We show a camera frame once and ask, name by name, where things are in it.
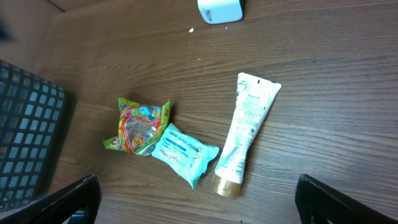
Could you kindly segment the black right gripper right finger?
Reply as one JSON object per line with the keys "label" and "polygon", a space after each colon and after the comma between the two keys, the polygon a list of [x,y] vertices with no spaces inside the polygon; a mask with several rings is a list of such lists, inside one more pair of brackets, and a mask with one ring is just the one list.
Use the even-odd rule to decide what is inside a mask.
{"label": "black right gripper right finger", "polygon": [[394,220],[319,180],[302,174],[298,178],[295,204],[302,223],[388,223]]}

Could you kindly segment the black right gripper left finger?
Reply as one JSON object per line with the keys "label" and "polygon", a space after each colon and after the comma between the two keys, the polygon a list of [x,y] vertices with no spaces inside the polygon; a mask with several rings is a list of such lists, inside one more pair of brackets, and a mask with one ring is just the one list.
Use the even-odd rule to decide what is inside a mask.
{"label": "black right gripper left finger", "polygon": [[100,180],[97,175],[90,174],[3,218],[1,224],[94,224],[101,199]]}

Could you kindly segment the colourful gummy candy bag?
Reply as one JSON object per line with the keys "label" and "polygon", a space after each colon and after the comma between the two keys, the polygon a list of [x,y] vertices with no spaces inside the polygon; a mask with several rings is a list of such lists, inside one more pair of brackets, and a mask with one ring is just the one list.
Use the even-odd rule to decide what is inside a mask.
{"label": "colourful gummy candy bag", "polygon": [[118,135],[103,142],[104,147],[138,156],[149,156],[169,125],[171,103],[143,105],[118,99],[120,118]]}

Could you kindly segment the teal wet wipes pack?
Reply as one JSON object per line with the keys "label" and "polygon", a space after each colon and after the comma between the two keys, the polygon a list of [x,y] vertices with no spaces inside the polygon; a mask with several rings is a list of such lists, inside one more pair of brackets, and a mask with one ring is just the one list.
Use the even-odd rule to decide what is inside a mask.
{"label": "teal wet wipes pack", "polygon": [[195,189],[209,162],[219,151],[219,147],[203,144],[170,123],[156,144],[152,156],[168,164]]}

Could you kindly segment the white tube gold cap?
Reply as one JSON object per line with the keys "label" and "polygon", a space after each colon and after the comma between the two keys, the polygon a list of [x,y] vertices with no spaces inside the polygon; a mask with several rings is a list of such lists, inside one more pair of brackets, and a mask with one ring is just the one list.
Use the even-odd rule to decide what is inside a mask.
{"label": "white tube gold cap", "polygon": [[248,150],[281,87],[254,75],[238,74],[234,113],[211,180],[212,191],[231,199],[238,197]]}

